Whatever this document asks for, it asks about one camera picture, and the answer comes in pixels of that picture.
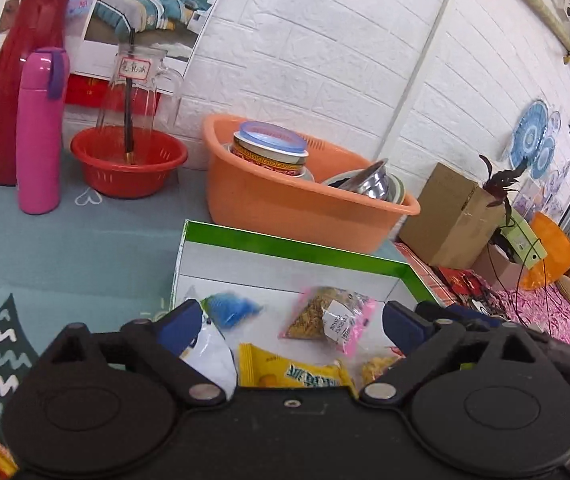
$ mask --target chinese handwritten label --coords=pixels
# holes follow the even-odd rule
[[[118,76],[144,81],[149,75],[151,62],[135,57],[124,57],[118,67]]]

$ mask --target orange plastic basin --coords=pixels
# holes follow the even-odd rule
[[[262,168],[229,153],[243,121],[210,115],[203,137],[211,154],[207,173],[207,205],[217,224],[292,238],[347,251],[371,253],[383,243],[403,215],[421,206],[409,193],[402,205],[318,184],[331,176],[369,166],[370,161],[335,144],[299,134],[308,142],[306,166],[316,182]]]

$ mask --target black cable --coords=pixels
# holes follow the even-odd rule
[[[505,225],[499,225],[498,228],[499,229],[505,229],[506,227],[517,227],[518,226],[518,224],[516,223],[516,220],[514,220],[513,217],[510,216],[510,220],[508,220],[507,224],[505,224]]]
[[[496,281],[501,285],[501,287],[503,287],[503,291],[505,293],[505,296],[507,297],[507,303],[514,308],[514,304],[512,303],[512,298],[510,297],[510,293],[507,292],[507,289],[505,288],[505,285],[503,284],[503,282],[501,281],[501,278],[498,277],[498,272],[496,272],[496,268],[494,267],[494,260],[492,259],[492,253],[490,253],[489,251],[489,244],[486,245],[486,249],[488,250],[488,259],[489,259],[489,263],[492,266],[492,270],[494,270],[494,275],[496,277]]]
[[[545,291],[545,307],[548,310],[548,333],[552,335],[552,322],[550,321],[550,305],[548,304],[548,272],[545,269],[545,258],[543,258],[543,290]]]
[[[521,276],[523,275],[523,269],[525,268],[525,262],[527,261],[528,256],[530,256],[530,252],[532,252],[533,248],[534,248],[534,245],[532,245],[530,247],[530,250],[527,252],[525,257],[523,258],[523,265],[521,266],[521,272],[519,272],[519,280],[516,282],[516,291],[514,292],[514,312],[516,313],[516,317],[519,319],[519,322],[523,326],[527,326],[527,325],[525,324],[523,319],[521,319],[521,316],[519,314],[519,286],[521,285]]]
[[[554,296],[556,298],[550,297],[550,300],[552,300],[552,303],[554,304],[554,306],[561,306],[563,304],[564,298],[561,296],[561,294],[559,293],[557,288],[552,288],[551,290],[554,291]]]

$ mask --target heart pattern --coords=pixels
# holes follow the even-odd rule
[[[74,203],[79,206],[86,206],[88,204],[98,205],[102,203],[102,195],[97,190],[88,187],[76,197]]]

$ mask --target decorative plate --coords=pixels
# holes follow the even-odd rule
[[[561,174],[559,170],[550,171],[548,176],[545,178],[545,183],[543,184],[543,200],[547,200],[556,193],[561,187],[563,181],[561,180]]]
[[[527,158],[530,165],[533,163],[547,129],[548,107],[543,101],[534,101],[514,132],[514,143],[510,151],[510,162],[514,168],[518,167],[523,158]]]
[[[561,112],[558,110],[554,110],[550,114],[550,118],[548,119],[548,135],[552,137],[556,137],[559,130],[561,129]]]
[[[566,160],[566,163],[563,164],[563,168],[561,169],[561,178],[565,180],[565,177],[568,176],[570,169],[570,160]]]
[[[554,137],[545,137],[540,146],[539,153],[532,164],[532,178],[541,178],[550,167],[554,158],[554,150],[556,149],[556,141]]]

